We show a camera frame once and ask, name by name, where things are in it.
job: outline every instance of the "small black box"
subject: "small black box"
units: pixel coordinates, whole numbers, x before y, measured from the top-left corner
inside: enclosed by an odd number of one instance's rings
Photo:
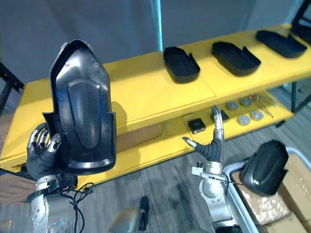
[[[203,123],[203,121],[201,120],[201,118],[189,121],[188,126],[191,129],[193,134],[199,133],[199,132],[204,131],[206,129],[206,126]]]

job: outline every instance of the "yellow shelf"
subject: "yellow shelf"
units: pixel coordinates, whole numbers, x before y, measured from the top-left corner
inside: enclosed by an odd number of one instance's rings
[[[285,26],[269,30],[286,34]],[[201,72],[197,80],[175,84],[163,64],[163,54],[142,56],[104,64],[111,80],[112,109],[117,116],[117,134],[196,112],[254,92],[311,76],[311,46],[295,59],[283,58],[255,39],[256,32],[245,31],[182,46],[192,52]],[[235,77],[211,56],[215,41],[228,41],[240,48],[246,45],[261,61],[258,70]],[[25,86],[0,157],[0,167],[26,161],[26,145],[31,131],[44,122],[42,112],[52,111],[49,79]]]
[[[284,119],[288,119],[293,115],[284,105],[279,103],[267,92],[263,92],[261,94],[269,96],[274,100],[274,105],[264,103],[264,106],[274,117],[264,113],[264,118],[262,120],[251,120],[251,123],[247,126],[241,126],[238,124],[238,116],[250,115],[249,113],[253,110],[262,111],[258,108],[258,106],[252,103],[250,107],[245,108],[239,106],[236,111],[229,111],[226,110],[224,104],[219,105],[219,107],[224,109],[230,117],[230,119],[224,123],[226,139],[260,129]],[[211,120],[210,115],[211,109],[206,108],[193,114],[188,114],[183,117],[177,117],[163,122],[163,133],[161,137],[134,148],[121,151],[117,154],[116,165],[111,170],[90,176],[80,176],[78,178],[78,186],[81,187],[87,182],[101,183],[192,151],[193,149],[182,140],[183,136],[192,138],[193,140],[203,144],[210,143],[214,130],[214,123]],[[201,118],[207,128],[203,132],[192,134],[191,130],[188,128],[187,122],[196,118]]]

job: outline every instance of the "screw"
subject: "screw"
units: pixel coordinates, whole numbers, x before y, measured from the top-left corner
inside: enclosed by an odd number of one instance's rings
[[[57,95],[58,100],[64,100],[64,97],[62,95]]]

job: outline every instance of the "wood-pattern floor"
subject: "wood-pattern floor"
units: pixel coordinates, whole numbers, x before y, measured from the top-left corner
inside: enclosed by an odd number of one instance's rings
[[[284,89],[275,88],[271,93],[290,106],[290,94]],[[225,162],[249,157],[262,143],[271,139],[296,147],[311,158],[310,130],[311,109],[307,106],[281,128],[269,126],[226,141]],[[198,190],[201,179],[191,175],[191,167],[196,162],[205,161],[201,155],[192,152],[95,186],[94,193],[80,206],[86,219],[85,232],[108,232],[117,213],[139,205],[139,199],[144,195],[150,199],[146,232],[185,233],[192,228],[213,232],[207,206]],[[29,205],[0,205],[0,222],[15,219],[15,226],[23,224],[24,230],[16,229],[15,232],[31,232],[31,219],[26,217],[29,215]]]

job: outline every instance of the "yellow tabletop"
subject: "yellow tabletop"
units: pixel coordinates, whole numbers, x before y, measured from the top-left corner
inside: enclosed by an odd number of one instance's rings
[[[285,26],[268,28],[287,34]],[[161,52],[104,64],[111,80],[111,100],[117,115],[117,134],[163,122],[228,100],[311,76],[311,46],[299,58],[283,58],[256,41],[256,32],[245,31],[199,41],[182,48],[192,52],[201,72],[197,80],[175,84],[163,64]],[[211,56],[215,41],[227,41],[242,48],[246,45],[261,61],[256,72],[235,77]],[[42,123],[42,112],[52,111],[49,79],[25,86],[0,158],[0,167],[16,166],[26,161],[30,132]]]

